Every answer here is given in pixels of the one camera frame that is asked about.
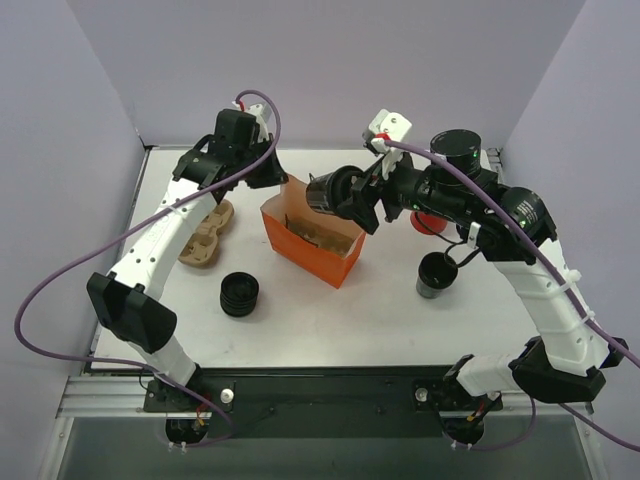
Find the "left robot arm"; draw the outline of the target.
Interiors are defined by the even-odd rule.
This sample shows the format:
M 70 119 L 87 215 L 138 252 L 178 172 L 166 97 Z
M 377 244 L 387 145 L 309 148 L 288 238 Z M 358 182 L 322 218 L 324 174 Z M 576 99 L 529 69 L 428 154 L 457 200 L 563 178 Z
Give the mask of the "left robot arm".
M 177 316 L 160 299 L 188 240 L 228 191 L 241 181 L 253 189 L 287 182 L 267 127 L 271 114 L 264 103 L 219 112 L 213 132 L 179 158 L 158 219 L 108 274 L 95 273 L 87 282 L 101 326 L 172 380 L 167 398 L 182 411 L 199 406 L 203 386 L 192 379 L 196 364 L 174 335 Z

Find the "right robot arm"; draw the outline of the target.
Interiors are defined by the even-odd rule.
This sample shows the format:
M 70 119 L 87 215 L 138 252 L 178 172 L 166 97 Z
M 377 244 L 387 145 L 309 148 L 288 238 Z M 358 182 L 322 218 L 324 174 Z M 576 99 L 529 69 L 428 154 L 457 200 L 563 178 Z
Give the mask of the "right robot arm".
M 443 384 L 446 401 L 464 408 L 477 397 L 520 390 L 547 404 L 590 402 L 603 389 L 604 369 L 617 366 L 625 343 L 607 341 L 578 295 L 574 272 L 563 258 L 556 225 L 542 199 L 523 187 L 499 182 L 480 164 L 481 138 L 470 130 L 437 134 L 426 155 L 431 163 L 413 165 L 417 149 L 380 138 L 398 162 L 388 174 L 381 162 L 366 170 L 344 166 L 325 177 L 320 199 L 308 204 L 323 213 L 355 222 L 372 234 L 379 221 L 377 204 L 388 221 L 404 211 L 420 212 L 455 224 L 461 242 L 472 242 L 512 286 L 537 334 L 517 355 L 466 355 Z

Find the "brown cardboard cup carrier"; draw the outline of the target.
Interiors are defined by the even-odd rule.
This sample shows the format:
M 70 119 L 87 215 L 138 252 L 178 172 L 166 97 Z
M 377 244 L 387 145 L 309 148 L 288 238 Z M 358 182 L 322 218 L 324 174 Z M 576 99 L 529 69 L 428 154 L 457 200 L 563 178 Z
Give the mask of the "brown cardboard cup carrier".
M 317 225 L 303 218 L 285 217 L 286 228 L 307 243 L 340 257 L 346 256 L 353 240 L 341 233 Z

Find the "orange paper bag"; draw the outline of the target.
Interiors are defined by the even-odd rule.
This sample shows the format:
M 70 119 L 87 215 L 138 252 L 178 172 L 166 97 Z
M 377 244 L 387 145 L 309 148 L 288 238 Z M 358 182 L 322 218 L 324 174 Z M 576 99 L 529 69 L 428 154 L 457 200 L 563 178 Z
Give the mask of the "orange paper bag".
M 306 203 L 305 190 L 306 184 L 291 175 L 279 193 L 261 206 L 265 230 L 276 253 L 338 289 L 358 260 L 366 234 L 352 221 L 312 211 Z M 340 257 L 307 243 L 286 228 L 286 216 L 303 218 L 350 237 L 353 244 L 349 253 Z

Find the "black cup lid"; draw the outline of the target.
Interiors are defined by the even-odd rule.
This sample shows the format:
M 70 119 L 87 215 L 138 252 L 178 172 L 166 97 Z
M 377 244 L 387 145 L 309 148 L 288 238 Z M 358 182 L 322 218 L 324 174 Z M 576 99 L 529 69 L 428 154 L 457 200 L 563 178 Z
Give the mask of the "black cup lid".
M 358 167 L 347 165 L 337 169 L 329 176 L 326 199 L 328 208 L 334 215 L 347 219 L 347 216 L 342 212 L 341 205 L 351 197 L 352 185 L 362 174 L 363 171 Z

